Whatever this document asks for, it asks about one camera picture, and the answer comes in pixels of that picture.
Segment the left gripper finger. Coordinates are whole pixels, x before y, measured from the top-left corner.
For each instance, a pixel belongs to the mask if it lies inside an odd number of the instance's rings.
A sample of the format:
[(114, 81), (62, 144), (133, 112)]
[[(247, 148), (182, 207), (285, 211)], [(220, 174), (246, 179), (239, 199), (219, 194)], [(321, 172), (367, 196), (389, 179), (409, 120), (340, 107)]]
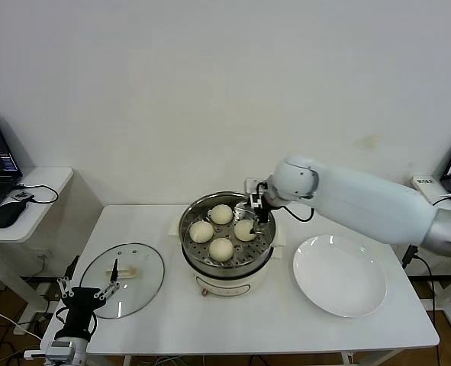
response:
[(118, 260), (114, 260), (108, 284), (94, 295), (95, 299), (109, 299), (118, 290)]
[(69, 266), (66, 268), (64, 276), (58, 278), (56, 281), (59, 286), (60, 295), (62, 298), (71, 297), (73, 295), (72, 288), (70, 287), (70, 281), (72, 280), (78, 260), (79, 257), (76, 256), (69, 264)]

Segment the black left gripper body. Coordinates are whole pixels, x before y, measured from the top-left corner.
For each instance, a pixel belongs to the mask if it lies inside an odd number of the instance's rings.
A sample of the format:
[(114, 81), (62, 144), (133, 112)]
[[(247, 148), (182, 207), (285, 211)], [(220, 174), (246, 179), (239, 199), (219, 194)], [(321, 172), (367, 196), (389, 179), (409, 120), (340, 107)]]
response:
[(65, 323), (60, 330), (61, 337), (91, 338), (89, 325), (93, 313), (99, 308), (99, 298), (95, 295), (99, 292), (95, 287), (73, 287), (72, 296), (63, 300), (68, 313)]

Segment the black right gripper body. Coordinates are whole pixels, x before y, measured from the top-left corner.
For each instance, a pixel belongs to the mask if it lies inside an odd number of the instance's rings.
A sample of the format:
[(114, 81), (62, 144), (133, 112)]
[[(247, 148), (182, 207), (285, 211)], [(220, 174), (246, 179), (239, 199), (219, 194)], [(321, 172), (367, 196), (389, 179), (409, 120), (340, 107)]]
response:
[(269, 202), (260, 196), (257, 201), (256, 218), (259, 223), (267, 223), (269, 221), (270, 205)]

